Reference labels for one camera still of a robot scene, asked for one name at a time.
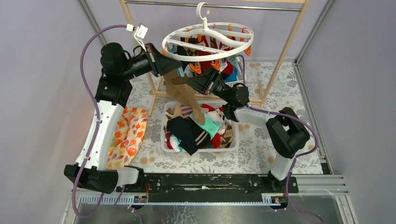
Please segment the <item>rim orange clip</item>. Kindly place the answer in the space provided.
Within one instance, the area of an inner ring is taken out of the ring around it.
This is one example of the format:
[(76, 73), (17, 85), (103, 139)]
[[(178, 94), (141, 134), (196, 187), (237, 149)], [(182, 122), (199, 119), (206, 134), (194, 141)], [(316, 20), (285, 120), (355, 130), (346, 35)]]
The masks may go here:
[(197, 74), (201, 74), (202, 70), (201, 70), (201, 65), (200, 62), (195, 62), (195, 63), (189, 63), (190, 69), (197, 73)]

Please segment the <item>rim teal clip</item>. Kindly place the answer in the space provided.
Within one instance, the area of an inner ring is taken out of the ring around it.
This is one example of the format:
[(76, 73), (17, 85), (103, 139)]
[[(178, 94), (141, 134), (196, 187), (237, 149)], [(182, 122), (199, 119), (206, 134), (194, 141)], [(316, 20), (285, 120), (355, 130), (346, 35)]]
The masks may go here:
[(177, 68), (177, 74), (178, 74), (180, 77), (184, 77), (184, 76), (185, 76), (184, 70), (183, 70), (182, 67)]

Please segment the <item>tan ribbed sock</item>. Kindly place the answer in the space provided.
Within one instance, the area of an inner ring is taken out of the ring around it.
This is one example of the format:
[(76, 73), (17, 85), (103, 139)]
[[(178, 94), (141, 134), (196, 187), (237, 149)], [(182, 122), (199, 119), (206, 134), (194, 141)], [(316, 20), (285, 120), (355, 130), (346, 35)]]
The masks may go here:
[(186, 102), (185, 98), (185, 91), (183, 89), (183, 85), (174, 85), (171, 80), (174, 78), (179, 77), (178, 73), (176, 70), (173, 70), (169, 72), (168, 74), (164, 75), (164, 82), (165, 82), (165, 88), (166, 88), (166, 93), (169, 96), (172, 96), (175, 100), (177, 100), (179, 103), (183, 104)]

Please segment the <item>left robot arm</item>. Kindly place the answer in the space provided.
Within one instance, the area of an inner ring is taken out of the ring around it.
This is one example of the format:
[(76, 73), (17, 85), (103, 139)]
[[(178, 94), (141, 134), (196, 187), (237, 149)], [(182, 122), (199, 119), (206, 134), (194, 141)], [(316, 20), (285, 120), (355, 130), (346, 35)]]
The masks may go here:
[(141, 168), (125, 166), (108, 168), (107, 155), (119, 117), (132, 90), (130, 80), (146, 73), (163, 76), (182, 66), (179, 60), (163, 55), (152, 43), (131, 56), (118, 43), (111, 42), (101, 51), (102, 75), (93, 98), (95, 111), (80, 155), (73, 165), (66, 165), (64, 175), (73, 188), (110, 194), (117, 187), (136, 184)]

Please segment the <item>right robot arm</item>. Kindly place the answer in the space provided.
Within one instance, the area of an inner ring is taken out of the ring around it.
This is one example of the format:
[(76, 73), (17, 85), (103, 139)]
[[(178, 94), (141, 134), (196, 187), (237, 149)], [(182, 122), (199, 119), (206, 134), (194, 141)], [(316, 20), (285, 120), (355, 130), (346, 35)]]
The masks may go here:
[(287, 178), (297, 152), (310, 139), (306, 124), (291, 108), (271, 112), (250, 106), (248, 87), (243, 83), (233, 86), (226, 84), (220, 72), (215, 69), (209, 69), (199, 76), (183, 77), (181, 82), (201, 94), (212, 93), (224, 100), (226, 104), (222, 108), (228, 120), (266, 128), (277, 152), (269, 176), (278, 181)]

